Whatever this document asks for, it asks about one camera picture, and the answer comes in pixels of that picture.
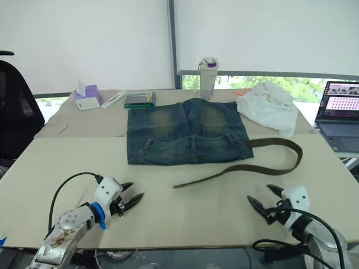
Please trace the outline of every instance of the brown belt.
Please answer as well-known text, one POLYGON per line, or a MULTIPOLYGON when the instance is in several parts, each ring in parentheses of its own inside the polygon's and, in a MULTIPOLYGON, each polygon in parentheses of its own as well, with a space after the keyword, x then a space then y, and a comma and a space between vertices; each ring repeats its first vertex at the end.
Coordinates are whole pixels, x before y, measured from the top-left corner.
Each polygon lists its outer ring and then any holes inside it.
POLYGON ((282 170, 267 168, 267 167, 258 166, 258 165, 251 165, 251 164, 232 165, 216 175, 211 175, 209 177, 202 178, 199 180, 179 184, 179 185, 173 186, 173 188, 174 189, 182 188, 187 185, 192 185, 192 184, 195 184, 198 182, 203 182, 203 181, 206 181, 206 180, 209 180, 212 178, 219 177, 220 175, 223 175, 225 173, 232 172, 232 171, 251 171, 251 172, 257 172, 257 173, 266 174, 266 175, 284 175, 284 174, 287 174, 287 173, 293 171, 295 168, 297 168, 302 160, 302 157, 303 157, 303 150, 299 145, 297 145, 296 143, 294 143, 291 140, 287 140, 287 139, 283 139, 283 138, 272 137, 272 138, 254 139, 254 140, 246 141, 245 144, 249 148, 263 147, 263 146, 269 146, 269 145, 282 145, 282 146, 289 147, 292 150, 294 150, 298 155, 296 164, 292 168, 282 169, 282 170))

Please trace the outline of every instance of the laptop screen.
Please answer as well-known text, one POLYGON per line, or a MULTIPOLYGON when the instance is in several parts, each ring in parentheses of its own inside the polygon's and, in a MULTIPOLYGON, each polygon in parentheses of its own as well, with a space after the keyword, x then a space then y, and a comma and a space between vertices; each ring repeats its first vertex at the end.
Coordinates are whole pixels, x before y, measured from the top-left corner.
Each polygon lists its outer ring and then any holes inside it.
POLYGON ((317 120, 359 120, 359 82, 328 81, 317 120))

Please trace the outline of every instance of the laptop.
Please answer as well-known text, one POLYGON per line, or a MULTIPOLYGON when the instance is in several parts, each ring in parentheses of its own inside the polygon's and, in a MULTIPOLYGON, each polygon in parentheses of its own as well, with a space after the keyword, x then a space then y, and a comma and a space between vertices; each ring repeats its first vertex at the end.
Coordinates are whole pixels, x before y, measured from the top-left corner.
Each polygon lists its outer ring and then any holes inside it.
POLYGON ((359 82, 328 81, 315 123, 334 151, 359 153, 359 82))

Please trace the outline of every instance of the laptop keyboard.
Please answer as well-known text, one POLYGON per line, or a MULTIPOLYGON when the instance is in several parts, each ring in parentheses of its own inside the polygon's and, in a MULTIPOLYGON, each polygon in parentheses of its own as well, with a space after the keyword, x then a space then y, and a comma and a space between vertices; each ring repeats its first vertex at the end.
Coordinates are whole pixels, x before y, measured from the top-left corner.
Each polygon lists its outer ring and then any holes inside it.
POLYGON ((359 137, 359 124, 320 124, 327 136, 359 137))

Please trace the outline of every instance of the white roller blind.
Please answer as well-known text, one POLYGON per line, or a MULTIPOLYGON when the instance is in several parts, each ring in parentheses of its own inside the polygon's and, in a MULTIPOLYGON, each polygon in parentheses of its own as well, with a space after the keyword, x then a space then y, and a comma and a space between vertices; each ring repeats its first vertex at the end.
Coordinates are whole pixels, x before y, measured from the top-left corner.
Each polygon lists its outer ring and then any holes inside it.
POLYGON ((33 94, 173 87, 166 0, 0 0, 0 57, 33 94))
POLYGON ((177 70, 359 76, 358 0, 175 0, 177 70))

